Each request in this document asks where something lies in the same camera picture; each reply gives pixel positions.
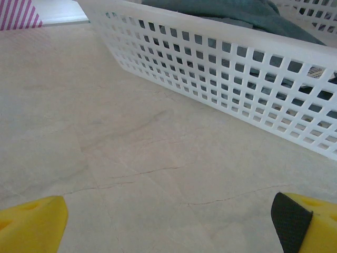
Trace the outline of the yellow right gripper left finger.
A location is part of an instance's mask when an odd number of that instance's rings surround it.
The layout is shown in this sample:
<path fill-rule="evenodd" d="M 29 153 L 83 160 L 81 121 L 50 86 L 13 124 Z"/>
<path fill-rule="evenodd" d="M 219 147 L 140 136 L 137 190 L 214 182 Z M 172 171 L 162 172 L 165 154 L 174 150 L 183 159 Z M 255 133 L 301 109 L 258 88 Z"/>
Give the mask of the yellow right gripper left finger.
<path fill-rule="evenodd" d="M 57 252 L 68 220 L 64 197 L 1 210 L 1 252 Z"/>

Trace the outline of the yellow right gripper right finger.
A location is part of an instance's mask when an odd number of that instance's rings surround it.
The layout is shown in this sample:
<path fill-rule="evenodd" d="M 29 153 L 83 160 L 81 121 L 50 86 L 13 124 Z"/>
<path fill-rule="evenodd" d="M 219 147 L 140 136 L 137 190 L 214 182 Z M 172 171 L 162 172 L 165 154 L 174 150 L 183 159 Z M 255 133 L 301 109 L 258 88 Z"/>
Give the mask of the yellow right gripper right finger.
<path fill-rule="evenodd" d="M 271 218 L 284 252 L 336 253 L 335 203 L 279 192 Z"/>

